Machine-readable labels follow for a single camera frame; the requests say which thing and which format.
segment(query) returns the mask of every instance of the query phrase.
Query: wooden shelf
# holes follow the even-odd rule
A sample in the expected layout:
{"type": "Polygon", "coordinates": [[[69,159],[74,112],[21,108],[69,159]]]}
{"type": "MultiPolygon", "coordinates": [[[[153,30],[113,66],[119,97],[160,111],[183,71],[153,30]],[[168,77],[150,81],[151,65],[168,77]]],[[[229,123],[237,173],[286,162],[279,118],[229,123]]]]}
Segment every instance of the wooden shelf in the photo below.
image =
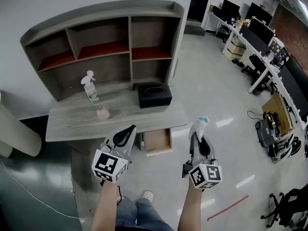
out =
{"type": "Polygon", "coordinates": [[[129,53],[128,42],[118,41],[81,48],[78,59],[129,53]]]}
{"type": "Polygon", "coordinates": [[[51,68],[59,67],[61,65],[73,62],[74,56],[72,51],[65,51],[60,54],[46,57],[39,66],[38,72],[49,70],[51,68]]]}
{"type": "Polygon", "coordinates": [[[48,25],[48,27],[46,27],[45,29],[38,31],[34,35],[31,35],[29,39],[27,39],[27,41],[25,42],[25,45],[27,46],[50,34],[59,32],[66,28],[73,27],[75,25],[80,25],[80,24],[84,24],[88,22],[94,22],[98,20],[116,18],[116,17],[125,17],[125,16],[165,16],[165,17],[181,18],[181,14],[179,14],[173,9],[167,9],[167,8],[127,7],[127,8],[121,8],[121,9],[105,10],[105,11],[100,11],[100,12],[89,13],[86,15],[81,15],[79,17],[65,20],[55,25],[48,25]]]}
{"type": "Polygon", "coordinates": [[[143,84],[143,83],[162,83],[162,80],[158,77],[150,77],[150,78],[142,78],[142,79],[134,79],[134,84],[143,84]]]}
{"type": "Polygon", "coordinates": [[[142,47],[132,49],[133,62],[163,59],[172,59],[172,56],[159,47],[142,47]]]}

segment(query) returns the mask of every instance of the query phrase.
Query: cabinet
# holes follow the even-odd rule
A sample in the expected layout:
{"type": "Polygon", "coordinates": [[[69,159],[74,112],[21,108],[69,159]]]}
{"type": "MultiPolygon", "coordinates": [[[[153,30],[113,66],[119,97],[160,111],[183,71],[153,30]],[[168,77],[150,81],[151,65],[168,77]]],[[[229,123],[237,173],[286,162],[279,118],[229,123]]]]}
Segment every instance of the cabinet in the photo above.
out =
{"type": "Polygon", "coordinates": [[[95,4],[34,26],[21,44],[57,101],[82,91],[88,70],[95,86],[168,82],[183,13],[171,1],[95,4]]]}

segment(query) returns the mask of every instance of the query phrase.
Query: forearm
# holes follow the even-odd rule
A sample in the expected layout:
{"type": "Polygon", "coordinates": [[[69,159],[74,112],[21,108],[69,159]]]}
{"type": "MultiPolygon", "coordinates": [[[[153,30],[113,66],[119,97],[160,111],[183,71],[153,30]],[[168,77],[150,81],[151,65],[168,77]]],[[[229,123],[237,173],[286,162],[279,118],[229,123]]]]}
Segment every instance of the forearm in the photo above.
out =
{"type": "Polygon", "coordinates": [[[180,217],[178,231],[201,230],[201,198],[202,190],[195,189],[191,179],[189,179],[189,187],[180,217]]]}
{"type": "Polygon", "coordinates": [[[94,214],[91,231],[114,231],[116,225],[117,185],[105,181],[94,214]]]}

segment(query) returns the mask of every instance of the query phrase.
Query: computer monitor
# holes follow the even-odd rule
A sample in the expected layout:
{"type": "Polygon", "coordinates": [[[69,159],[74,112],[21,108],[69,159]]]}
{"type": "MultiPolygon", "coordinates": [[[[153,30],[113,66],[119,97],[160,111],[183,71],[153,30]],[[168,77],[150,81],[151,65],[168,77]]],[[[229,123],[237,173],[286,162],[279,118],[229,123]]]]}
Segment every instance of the computer monitor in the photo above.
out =
{"type": "Polygon", "coordinates": [[[274,33],[256,19],[252,19],[249,29],[256,34],[265,44],[269,45],[274,33]]]}
{"type": "Polygon", "coordinates": [[[229,13],[233,16],[237,16],[239,10],[240,10],[240,6],[234,4],[233,2],[230,2],[228,0],[224,0],[223,1],[223,4],[222,4],[222,7],[221,7],[221,10],[224,12],[224,13],[229,13]]]}
{"type": "Polygon", "coordinates": [[[273,18],[273,16],[267,13],[264,9],[252,2],[245,19],[251,19],[253,16],[259,21],[265,21],[267,26],[273,18]]]}
{"type": "Polygon", "coordinates": [[[249,28],[242,26],[240,34],[258,51],[261,52],[262,56],[265,56],[269,50],[269,46],[262,41],[254,32],[249,28]]]}
{"type": "Polygon", "coordinates": [[[284,87],[290,94],[295,106],[299,109],[299,115],[304,122],[307,122],[308,116],[308,77],[304,70],[291,56],[290,59],[281,68],[278,74],[282,77],[284,87]]]}

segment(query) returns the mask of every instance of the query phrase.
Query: white pillar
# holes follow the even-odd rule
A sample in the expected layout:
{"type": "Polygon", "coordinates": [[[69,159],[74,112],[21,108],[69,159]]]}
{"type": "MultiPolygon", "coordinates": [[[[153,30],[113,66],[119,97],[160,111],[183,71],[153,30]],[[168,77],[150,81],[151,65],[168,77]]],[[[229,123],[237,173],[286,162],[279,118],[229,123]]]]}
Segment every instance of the white pillar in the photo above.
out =
{"type": "Polygon", "coordinates": [[[6,143],[0,141],[0,155],[9,157],[12,154],[13,148],[6,143]]]}
{"type": "Polygon", "coordinates": [[[6,144],[30,156],[37,156],[42,146],[40,136],[16,119],[2,104],[0,93],[0,144],[6,144]]]}

